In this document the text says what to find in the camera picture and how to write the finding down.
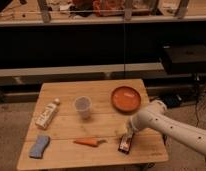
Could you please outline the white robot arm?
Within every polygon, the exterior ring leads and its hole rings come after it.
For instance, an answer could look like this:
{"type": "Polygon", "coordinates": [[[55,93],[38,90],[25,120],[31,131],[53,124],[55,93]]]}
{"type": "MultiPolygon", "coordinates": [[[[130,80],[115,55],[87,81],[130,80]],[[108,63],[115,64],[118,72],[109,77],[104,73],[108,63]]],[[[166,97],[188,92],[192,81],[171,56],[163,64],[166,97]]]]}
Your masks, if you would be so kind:
{"type": "Polygon", "coordinates": [[[165,116],[166,111],[167,106],[161,100],[154,100],[131,115],[117,133],[131,136],[151,128],[206,157],[206,130],[171,119],[165,116]]]}

